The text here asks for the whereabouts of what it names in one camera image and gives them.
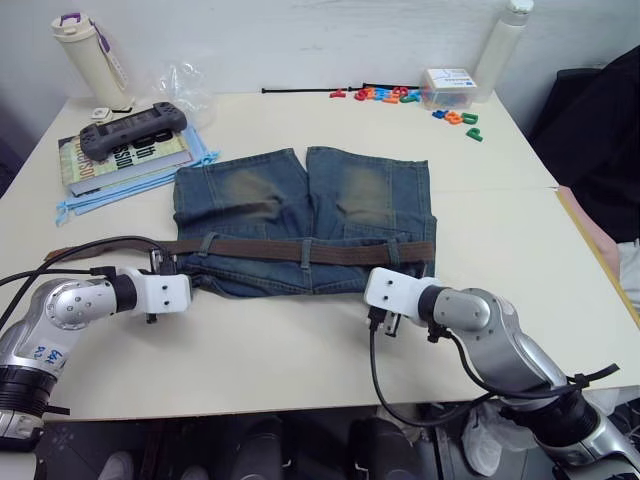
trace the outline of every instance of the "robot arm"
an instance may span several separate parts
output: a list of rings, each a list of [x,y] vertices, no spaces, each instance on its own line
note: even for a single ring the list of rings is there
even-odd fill
[[[191,303],[185,275],[143,275],[42,284],[25,317],[0,337],[0,450],[30,451],[43,432],[49,396],[89,323],[117,312],[181,312]]]
[[[522,332],[508,301],[485,290],[458,291],[442,287],[434,278],[415,279],[376,268],[365,302],[428,328],[433,342],[449,329],[464,343],[478,376],[495,391],[526,394],[547,387],[538,398],[536,393],[531,398],[500,395],[503,414],[532,430],[540,446],[567,471],[618,455],[640,472],[637,450],[579,389],[567,386],[562,370]],[[387,316],[387,332],[397,327],[393,322],[399,315]]]

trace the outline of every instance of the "blue cloth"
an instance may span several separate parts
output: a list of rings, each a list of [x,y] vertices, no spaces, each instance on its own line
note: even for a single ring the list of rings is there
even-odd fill
[[[210,152],[200,138],[200,135],[192,126],[182,132],[182,136],[187,142],[191,153],[190,167],[201,167],[209,165],[218,158],[218,152]],[[63,202],[56,205],[56,225],[59,227],[69,218],[69,212],[73,211],[76,215],[90,212],[96,208],[100,208],[109,203],[117,202],[123,198],[131,197],[141,192],[146,192],[152,188],[166,185],[173,182],[176,172],[180,167],[164,169],[159,173],[143,175],[133,179],[130,182],[121,183],[115,187],[103,188],[94,193],[87,193],[79,197],[70,196]]]
[[[176,174],[174,219],[179,239],[257,238],[298,241],[300,262],[194,253],[178,260],[194,284],[235,297],[361,292],[370,269],[310,264],[312,244],[435,245],[426,161],[404,162],[311,147],[307,171],[292,149]],[[434,262],[391,265],[414,277]]]

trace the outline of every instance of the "white table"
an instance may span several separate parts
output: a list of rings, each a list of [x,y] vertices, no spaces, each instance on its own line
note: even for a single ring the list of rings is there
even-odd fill
[[[176,237],[170,185],[55,227],[53,206],[64,197],[56,140],[87,123],[89,106],[67,103],[0,200],[0,276],[36,266],[51,249],[104,236]],[[201,133],[223,160],[287,146],[303,160],[305,146],[322,144],[428,159],[439,220],[437,275],[453,287],[477,286],[511,300],[525,331],[567,373],[617,362],[622,370],[598,387],[640,384],[640,332],[550,188],[553,179],[496,98],[472,110],[480,114],[482,143],[415,104],[225,95],[216,124]],[[68,265],[106,264],[147,266],[143,256],[125,253]],[[1,289],[0,304],[14,291]],[[70,407],[74,419],[377,403],[365,316],[358,295],[230,300],[197,292],[189,311],[156,325],[128,314],[91,325],[52,403]],[[380,377],[389,399],[478,395],[453,346],[429,344],[425,335],[407,323],[398,338],[381,336]]]

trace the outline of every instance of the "white sticker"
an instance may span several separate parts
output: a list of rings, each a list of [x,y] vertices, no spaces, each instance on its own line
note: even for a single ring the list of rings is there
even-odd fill
[[[53,368],[62,368],[67,360],[66,352],[50,342],[40,342],[31,350],[30,357]]]
[[[476,86],[464,68],[429,68],[427,73],[435,88],[475,88]]]

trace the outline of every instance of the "white bottle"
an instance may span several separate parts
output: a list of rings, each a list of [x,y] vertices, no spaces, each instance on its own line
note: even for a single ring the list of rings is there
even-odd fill
[[[478,85],[475,101],[486,102],[498,83],[513,49],[525,28],[533,0],[509,0],[500,20],[491,32],[473,79]]]
[[[99,105],[128,110],[133,98],[126,94],[127,76],[111,45],[84,13],[62,15],[51,22],[53,36],[82,74]]]

